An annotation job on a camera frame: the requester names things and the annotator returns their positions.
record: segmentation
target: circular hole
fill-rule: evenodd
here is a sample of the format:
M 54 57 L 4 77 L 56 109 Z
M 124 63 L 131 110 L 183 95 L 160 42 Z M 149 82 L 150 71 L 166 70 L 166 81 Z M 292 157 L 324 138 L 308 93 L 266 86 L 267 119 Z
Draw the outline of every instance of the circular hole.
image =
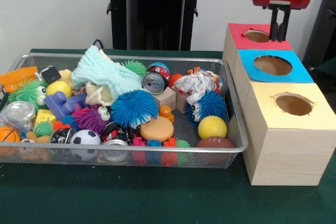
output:
M 262 72 L 272 74 L 274 76 L 285 76 L 293 70 L 292 65 L 277 56 L 265 55 L 254 60 L 254 66 Z
M 277 105 L 285 112 L 292 115 L 307 115 L 313 107 L 309 100 L 298 94 L 285 94 L 276 98 Z
M 269 34 L 259 30 L 249 30 L 245 33 L 246 38 L 253 42 L 266 43 L 269 41 Z

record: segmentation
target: yellow ball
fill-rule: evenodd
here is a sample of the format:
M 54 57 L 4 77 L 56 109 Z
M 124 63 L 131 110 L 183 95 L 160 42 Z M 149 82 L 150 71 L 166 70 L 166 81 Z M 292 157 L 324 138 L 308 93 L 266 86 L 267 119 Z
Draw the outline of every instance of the yellow ball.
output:
M 225 137 L 227 127 L 223 119 L 218 116 L 210 115 L 201 120 L 198 125 L 198 134 L 201 139 L 211 136 Z
M 64 81 L 55 81 L 47 87 L 47 96 L 55 94 L 57 91 L 61 91 L 68 98 L 72 95 L 72 90 L 69 84 Z

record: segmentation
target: box stack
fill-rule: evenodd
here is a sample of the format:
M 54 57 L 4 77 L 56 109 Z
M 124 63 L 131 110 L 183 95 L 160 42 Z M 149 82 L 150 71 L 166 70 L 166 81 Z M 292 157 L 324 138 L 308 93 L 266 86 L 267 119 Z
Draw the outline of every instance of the box stack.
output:
M 336 147 L 336 115 L 288 41 L 269 25 L 229 24 L 230 67 L 249 131 L 252 185 L 318 185 Z

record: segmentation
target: light blue cloth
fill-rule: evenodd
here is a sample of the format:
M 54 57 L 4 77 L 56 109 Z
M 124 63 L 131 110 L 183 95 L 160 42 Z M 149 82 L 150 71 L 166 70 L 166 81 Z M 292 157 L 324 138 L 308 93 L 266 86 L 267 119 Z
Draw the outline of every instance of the light blue cloth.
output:
M 91 46 L 72 72 L 72 87 L 79 89 L 88 81 L 96 85 L 107 85 L 114 100 L 133 90 L 142 90 L 142 78 L 124 66 L 105 59 L 96 46 Z

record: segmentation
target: wire mesh basket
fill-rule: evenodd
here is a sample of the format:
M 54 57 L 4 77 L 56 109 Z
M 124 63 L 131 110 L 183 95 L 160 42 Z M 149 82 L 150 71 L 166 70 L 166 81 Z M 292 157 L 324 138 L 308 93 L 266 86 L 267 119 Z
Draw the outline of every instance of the wire mesh basket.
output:
M 81 55 L 32 53 L 19 57 L 10 71 L 31 66 L 37 66 L 41 71 L 50 65 L 59 70 L 73 71 L 80 57 Z M 195 147 L 201 140 L 197 127 L 189 124 L 186 114 L 174 110 L 174 137 L 188 141 L 190 148 L 0 142 L 0 163 L 228 168 L 237 154 L 247 148 L 247 131 L 243 113 L 231 72 L 223 61 L 193 58 L 109 57 L 115 62 L 135 59 L 145 66 L 160 61 L 169 67 L 171 73 L 186 73 L 188 69 L 200 66 L 202 69 L 220 75 L 224 80 L 221 95 L 225 97 L 228 111 L 226 137 L 235 145 L 235 148 Z

